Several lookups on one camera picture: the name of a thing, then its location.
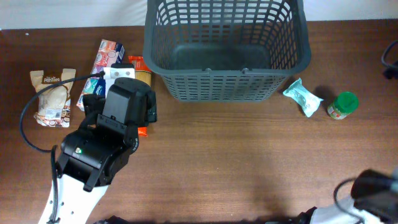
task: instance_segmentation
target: green jar lid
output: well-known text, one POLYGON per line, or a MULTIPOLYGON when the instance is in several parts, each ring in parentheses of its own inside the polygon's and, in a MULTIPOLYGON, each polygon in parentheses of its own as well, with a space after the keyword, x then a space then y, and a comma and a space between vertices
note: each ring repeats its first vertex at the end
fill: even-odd
POLYGON ((343 92, 337 96, 335 107, 344 114, 350 114, 358 108, 358 97, 352 92, 343 92))

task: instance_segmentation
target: toothpaste box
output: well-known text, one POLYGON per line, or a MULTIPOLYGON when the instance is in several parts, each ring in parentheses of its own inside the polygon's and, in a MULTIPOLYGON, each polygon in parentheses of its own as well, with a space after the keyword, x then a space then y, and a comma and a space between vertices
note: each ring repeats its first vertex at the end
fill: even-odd
MULTIPOLYGON (((98 53, 95 57, 93 69, 91 74, 98 73, 104 69, 104 67, 110 67, 114 63, 122 63, 124 56, 124 47, 120 43, 116 43, 109 40, 102 40, 99 45, 98 53)), ((105 80, 102 78, 89 78, 86 81, 86 85, 81 91, 77 107, 84 111, 83 107, 83 95, 85 94, 96 94, 105 96, 105 80)))

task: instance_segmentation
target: spice container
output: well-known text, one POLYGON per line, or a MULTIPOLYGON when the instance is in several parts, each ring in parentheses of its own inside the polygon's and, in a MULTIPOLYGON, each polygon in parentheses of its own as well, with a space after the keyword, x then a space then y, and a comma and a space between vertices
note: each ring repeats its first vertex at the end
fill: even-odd
POLYGON ((343 92, 328 106, 328 114, 333 119, 344 119, 354 112, 359 105, 358 98, 352 92, 343 92))

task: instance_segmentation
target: white wall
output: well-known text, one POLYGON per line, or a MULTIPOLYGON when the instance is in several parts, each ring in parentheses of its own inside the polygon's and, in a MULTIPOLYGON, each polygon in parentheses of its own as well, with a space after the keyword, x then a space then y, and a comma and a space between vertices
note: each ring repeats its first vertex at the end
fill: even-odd
MULTIPOLYGON (((304 0, 308 21, 398 18, 398 0, 304 0)), ((0 29, 143 26, 147 0, 0 0, 0 29)))

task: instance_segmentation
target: laundry basket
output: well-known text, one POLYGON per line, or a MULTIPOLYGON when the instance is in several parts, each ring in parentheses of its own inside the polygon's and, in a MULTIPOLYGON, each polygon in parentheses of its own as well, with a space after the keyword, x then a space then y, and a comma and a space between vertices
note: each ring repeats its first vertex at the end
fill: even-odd
POLYGON ((261 101, 311 59, 302 0, 148 0, 144 60, 181 101, 261 101))

